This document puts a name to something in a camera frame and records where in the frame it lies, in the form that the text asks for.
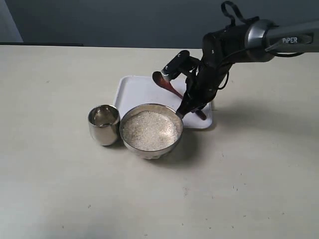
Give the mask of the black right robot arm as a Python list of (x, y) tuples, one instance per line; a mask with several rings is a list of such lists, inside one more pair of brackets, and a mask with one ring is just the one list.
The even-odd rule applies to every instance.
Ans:
[(297, 57), (318, 50), (318, 20), (288, 26), (259, 20), (208, 33), (203, 38), (201, 59), (190, 73), (183, 71), (186, 91), (176, 114), (183, 118), (212, 101), (225, 88), (236, 63), (269, 62), (274, 57)]

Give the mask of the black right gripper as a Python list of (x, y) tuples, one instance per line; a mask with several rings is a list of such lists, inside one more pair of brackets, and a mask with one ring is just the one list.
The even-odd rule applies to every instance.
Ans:
[(217, 91), (223, 88), (222, 81), (229, 77), (230, 62), (185, 61), (183, 74), (186, 76), (186, 91), (176, 110), (178, 117), (203, 108), (212, 101)]

